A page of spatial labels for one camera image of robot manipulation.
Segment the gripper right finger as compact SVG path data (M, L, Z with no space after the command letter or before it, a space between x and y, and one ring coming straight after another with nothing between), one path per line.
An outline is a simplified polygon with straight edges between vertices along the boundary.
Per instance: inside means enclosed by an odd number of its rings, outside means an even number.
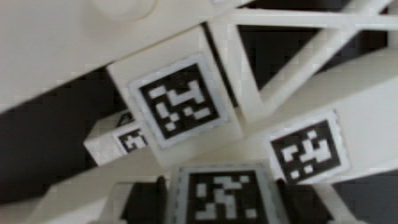
M289 224L362 224L328 184L275 184Z

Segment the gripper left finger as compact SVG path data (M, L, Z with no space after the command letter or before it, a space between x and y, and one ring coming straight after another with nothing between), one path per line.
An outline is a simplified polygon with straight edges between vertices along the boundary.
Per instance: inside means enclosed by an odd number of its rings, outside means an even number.
M87 224L163 224L167 182L160 176L149 182L115 184L99 218Z

